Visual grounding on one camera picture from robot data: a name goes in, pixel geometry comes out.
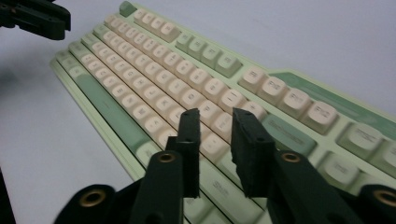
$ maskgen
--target mechanical keyboard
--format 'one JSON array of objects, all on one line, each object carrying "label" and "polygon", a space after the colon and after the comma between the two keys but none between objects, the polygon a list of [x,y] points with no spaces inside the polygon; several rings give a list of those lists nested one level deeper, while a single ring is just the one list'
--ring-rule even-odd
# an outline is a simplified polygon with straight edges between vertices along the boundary
[{"label": "mechanical keyboard", "polygon": [[267,223],[246,199],[230,151],[232,108],[252,112],[280,150],[305,155],[333,186],[396,188],[396,118],[291,70],[270,70],[143,6],[123,2],[50,65],[132,179],[201,114],[199,199],[186,223]]}]

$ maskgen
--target white table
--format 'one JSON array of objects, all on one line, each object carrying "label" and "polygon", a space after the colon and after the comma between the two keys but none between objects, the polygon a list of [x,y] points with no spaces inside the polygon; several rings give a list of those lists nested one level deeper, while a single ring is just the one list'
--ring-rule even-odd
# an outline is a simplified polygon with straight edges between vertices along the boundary
[{"label": "white table", "polygon": [[[49,67],[121,2],[57,1],[72,14],[59,42],[0,28],[0,166],[17,223],[53,222],[91,184],[133,182]],[[396,1],[136,2],[265,67],[295,69],[396,115]]]}]

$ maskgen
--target key row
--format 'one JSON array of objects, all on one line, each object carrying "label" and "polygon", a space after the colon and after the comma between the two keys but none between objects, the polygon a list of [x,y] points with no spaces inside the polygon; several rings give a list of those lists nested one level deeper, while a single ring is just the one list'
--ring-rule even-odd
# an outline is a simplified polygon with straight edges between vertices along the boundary
[{"label": "key row", "polygon": [[[99,25],[95,27],[94,33],[102,37],[105,42],[109,42],[110,46],[118,46],[121,49],[120,53],[126,51],[125,56],[132,60],[140,53],[147,54],[147,57],[141,58],[142,63],[139,64],[141,67],[152,63],[152,61],[156,62],[152,66],[152,71],[156,72],[163,66],[170,73],[174,73],[196,90],[201,91],[204,97],[215,104],[219,104],[228,113],[231,113],[233,107],[241,107],[247,101],[240,92],[230,90],[223,82],[213,78],[205,70],[197,68],[191,61],[184,60],[179,54],[159,44],[148,35],[140,33],[134,27],[130,27],[129,30],[121,29],[121,27],[120,23],[117,26],[117,24],[111,22],[109,28],[114,32]],[[125,38],[126,42],[120,44],[122,37]],[[279,107],[295,118],[301,117],[300,121],[316,132],[325,134],[335,123],[338,114],[332,106],[323,102],[312,103],[306,93],[297,89],[289,90],[285,82],[276,77],[268,77],[260,68],[248,69],[240,80],[240,85],[250,91],[258,89],[257,86],[260,86],[261,83],[262,91],[258,91],[258,95],[262,99],[275,105],[283,98],[284,100],[281,101]],[[265,110],[257,104],[253,104],[255,103],[251,102],[245,108],[257,109],[251,112],[258,119],[262,119],[266,114]]]},{"label": "key row", "polygon": [[[178,128],[178,122],[179,122],[179,116],[182,112],[185,111],[183,107],[180,106],[179,103],[182,105],[190,105],[191,101],[191,95],[193,94],[193,91],[185,91],[184,93],[181,94],[181,97],[176,101],[175,99],[169,97],[164,93],[166,92],[171,92],[173,89],[177,89],[177,86],[179,85],[179,82],[175,80],[175,85],[170,83],[167,88],[163,88],[162,90],[158,88],[151,80],[149,80],[147,77],[145,77],[142,73],[140,73],[138,70],[133,68],[130,64],[128,64],[126,61],[120,61],[120,62],[115,62],[109,60],[109,57],[111,58],[113,55],[111,49],[109,49],[104,43],[102,42],[96,42],[92,44],[92,49],[98,54],[99,58],[102,58],[107,65],[111,68],[113,67],[114,72],[123,79],[123,81],[126,83],[126,85],[130,86],[137,94],[141,95],[141,97],[148,102],[148,104],[158,113],[160,114],[164,119],[166,119],[167,122],[173,126],[177,130]],[[104,49],[106,51],[109,51],[109,55],[103,54]],[[105,71],[104,70],[98,70],[96,73],[94,73],[96,76],[99,78],[102,78],[105,76]],[[123,92],[125,87],[120,86],[117,87],[115,91],[121,91]],[[124,106],[128,106],[127,109],[130,107],[135,106],[134,103],[134,97],[133,96],[127,96],[125,97],[121,103]],[[207,107],[208,102],[205,101],[202,103],[202,106]],[[228,127],[228,120],[227,120],[227,127],[223,127],[222,124],[225,122],[224,120],[227,119],[228,117],[224,116],[219,116],[218,119],[216,119],[214,124],[211,124],[210,122],[205,122],[206,125],[211,124],[211,128],[215,133],[220,133],[221,135],[226,135],[226,133],[231,131],[231,127]],[[205,125],[202,125],[202,137],[203,137],[203,142],[201,144],[201,151],[205,156],[207,156],[211,161],[216,161],[229,147],[226,142],[224,142],[222,139],[220,139],[216,134],[211,133],[210,130]]]},{"label": "key row", "polygon": [[231,77],[242,67],[239,59],[232,54],[187,32],[178,37],[176,47],[225,77]]},{"label": "key row", "polygon": [[[177,83],[178,91],[170,92],[175,98],[180,97],[180,92],[187,89],[189,85],[196,89],[198,92],[190,92],[194,94],[190,94],[190,96],[193,97],[193,101],[190,102],[189,106],[198,105],[206,98],[216,105],[219,105],[221,109],[229,114],[232,113],[233,107],[245,108],[255,114],[258,119],[262,119],[266,114],[266,111],[261,106],[254,102],[248,102],[246,97],[240,92],[229,89],[222,81],[213,78],[205,70],[197,68],[192,62],[182,59],[177,53],[169,49],[163,50],[163,46],[158,46],[153,51],[145,48],[145,43],[136,41],[136,39],[140,39],[140,34],[136,34],[136,38],[133,39],[131,41],[132,44],[130,44],[127,42],[128,39],[120,43],[119,39],[122,38],[116,36],[117,34],[114,32],[107,30],[103,25],[95,27],[93,32],[111,48],[116,49],[119,54],[124,55],[124,58],[128,62],[135,65],[139,70],[143,70],[143,73],[150,77],[150,79],[152,79],[154,75],[160,74],[157,76],[157,79],[163,78],[162,80],[158,80],[161,83],[159,84],[160,86],[168,85],[163,82],[169,81],[169,79],[175,79],[177,77],[181,79],[181,81]],[[166,54],[164,53],[162,57],[155,57],[155,55],[159,55],[157,54],[158,51],[166,51]],[[216,109],[212,111],[213,113],[217,113],[221,110]]]},{"label": "key row", "polygon": [[259,67],[249,68],[238,84],[317,133],[327,133],[338,118],[337,110],[331,105],[314,102],[307,93],[289,88],[283,80],[270,77]]},{"label": "key row", "polygon": [[[155,16],[154,14],[147,12],[143,8],[139,8],[134,13],[134,22],[168,43],[172,42],[180,35],[179,29],[172,22],[166,21],[164,18]],[[128,23],[124,22],[122,19],[117,18],[114,15],[110,15],[105,18],[105,24],[114,27],[120,27],[124,30],[130,28]]]}]

